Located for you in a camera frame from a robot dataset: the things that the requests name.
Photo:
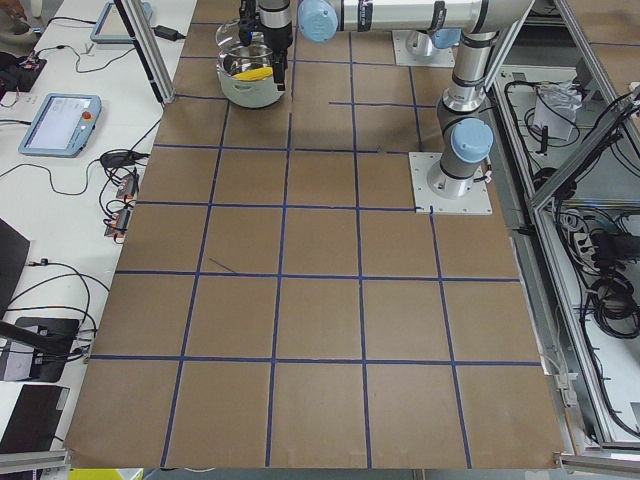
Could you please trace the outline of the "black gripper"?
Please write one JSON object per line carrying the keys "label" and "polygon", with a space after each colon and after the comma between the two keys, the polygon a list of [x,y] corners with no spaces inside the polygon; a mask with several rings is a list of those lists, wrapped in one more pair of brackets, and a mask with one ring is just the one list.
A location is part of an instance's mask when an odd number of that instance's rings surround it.
{"label": "black gripper", "polygon": [[280,92],[286,90],[286,70],[287,55],[286,52],[293,42],[292,24],[278,28],[262,26],[265,44],[273,52],[271,57],[271,68],[273,82]]}

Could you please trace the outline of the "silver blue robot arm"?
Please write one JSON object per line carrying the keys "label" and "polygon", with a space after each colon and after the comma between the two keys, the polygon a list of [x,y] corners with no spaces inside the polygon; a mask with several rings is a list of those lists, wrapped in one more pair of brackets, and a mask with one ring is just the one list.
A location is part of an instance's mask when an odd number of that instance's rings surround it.
{"label": "silver blue robot arm", "polygon": [[292,102],[297,160],[335,151],[364,179],[375,163],[442,151],[446,125],[485,105],[486,72],[527,1],[244,1],[245,37],[273,55]]}
{"label": "silver blue robot arm", "polygon": [[322,43],[295,30],[299,66],[318,67],[322,74],[351,72],[356,99],[407,103],[414,86],[420,102],[430,102],[447,87],[461,31],[443,29],[433,35],[415,30],[337,32]]}

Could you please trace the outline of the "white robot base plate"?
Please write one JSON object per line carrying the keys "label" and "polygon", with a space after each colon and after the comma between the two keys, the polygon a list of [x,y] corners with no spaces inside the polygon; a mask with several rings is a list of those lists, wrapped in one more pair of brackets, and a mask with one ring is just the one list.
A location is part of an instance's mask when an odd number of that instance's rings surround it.
{"label": "white robot base plate", "polygon": [[439,152],[410,152],[414,210],[420,214],[487,216],[493,213],[484,172],[478,166],[467,179],[441,169]]}

